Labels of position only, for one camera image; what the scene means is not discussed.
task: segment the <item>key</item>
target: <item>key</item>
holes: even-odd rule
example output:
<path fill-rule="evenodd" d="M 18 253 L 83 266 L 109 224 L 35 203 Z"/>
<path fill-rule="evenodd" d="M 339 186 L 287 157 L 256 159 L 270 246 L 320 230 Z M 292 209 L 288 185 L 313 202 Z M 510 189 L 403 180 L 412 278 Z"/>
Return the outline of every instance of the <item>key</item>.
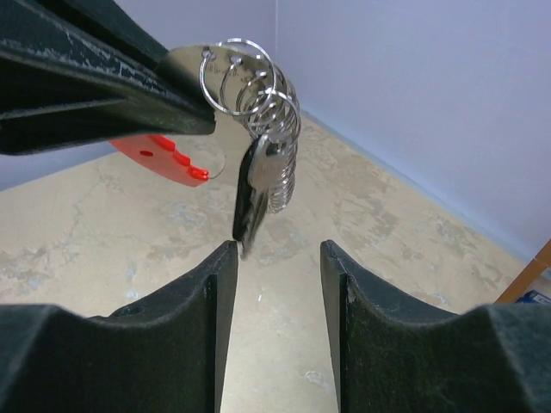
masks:
<path fill-rule="evenodd" d="M 286 161 L 283 151 L 267 135 L 256 139 L 243 157 L 233 217 L 233 239 L 242 244 L 242 259 L 251 252 L 268 211 L 269 189 L 281 176 Z"/>

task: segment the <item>stained floor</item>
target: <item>stained floor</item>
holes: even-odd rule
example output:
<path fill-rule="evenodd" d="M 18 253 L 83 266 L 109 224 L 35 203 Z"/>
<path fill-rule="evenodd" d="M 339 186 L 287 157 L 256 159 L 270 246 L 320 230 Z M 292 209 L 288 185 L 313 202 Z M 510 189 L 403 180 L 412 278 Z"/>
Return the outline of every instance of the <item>stained floor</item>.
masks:
<path fill-rule="evenodd" d="M 199 188 L 115 153 L 0 192 L 0 301 L 108 315 L 202 261 L 231 236 L 248 143 L 240 126 L 220 122 L 204 145 L 182 143 L 206 166 L 225 165 Z M 304 120 L 295 196 L 267 218 L 254 254 L 240 263 L 223 412 L 337 412 L 319 278 L 326 239 L 452 311 L 494 301 L 523 267 Z"/>

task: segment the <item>red keychain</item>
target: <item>red keychain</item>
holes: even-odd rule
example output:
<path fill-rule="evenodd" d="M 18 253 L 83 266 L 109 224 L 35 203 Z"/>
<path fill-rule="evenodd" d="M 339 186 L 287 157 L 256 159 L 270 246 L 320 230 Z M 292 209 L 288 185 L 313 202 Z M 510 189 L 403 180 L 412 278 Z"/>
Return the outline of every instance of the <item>red keychain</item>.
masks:
<path fill-rule="evenodd" d="M 129 136 L 109 143 L 134 162 L 173 182 L 198 187 L 209 179 L 208 170 L 194 166 L 176 143 L 163 135 Z"/>

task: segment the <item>lavender wall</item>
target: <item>lavender wall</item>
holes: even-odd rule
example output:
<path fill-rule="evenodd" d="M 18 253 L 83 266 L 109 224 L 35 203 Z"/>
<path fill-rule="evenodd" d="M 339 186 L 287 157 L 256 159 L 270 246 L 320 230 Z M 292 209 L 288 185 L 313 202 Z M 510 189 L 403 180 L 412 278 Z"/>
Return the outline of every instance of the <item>lavender wall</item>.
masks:
<path fill-rule="evenodd" d="M 276 0 L 303 108 L 524 259 L 551 237 L 551 3 Z"/>
<path fill-rule="evenodd" d="M 115 0 L 145 31 L 167 48 L 247 37 L 275 50 L 274 0 Z M 114 149 L 86 145 L 32 157 L 0 155 L 0 190 L 95 159 Z"/>

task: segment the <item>keychain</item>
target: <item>keychain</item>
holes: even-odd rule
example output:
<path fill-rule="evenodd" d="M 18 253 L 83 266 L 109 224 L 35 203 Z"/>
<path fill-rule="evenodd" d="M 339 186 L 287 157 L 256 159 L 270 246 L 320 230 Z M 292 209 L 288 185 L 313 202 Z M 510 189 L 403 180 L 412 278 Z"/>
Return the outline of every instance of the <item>keychain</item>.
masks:
<path fill-rule="evenodd" d="M 294 86 L 256 43 L 230 39 L 181 47 L 156 69 L 239 122 L 251 137 L 238 177 L 233 238 L 250 253 L 266 213 L 279 213 L 294 192 L 300 105 Z"/>

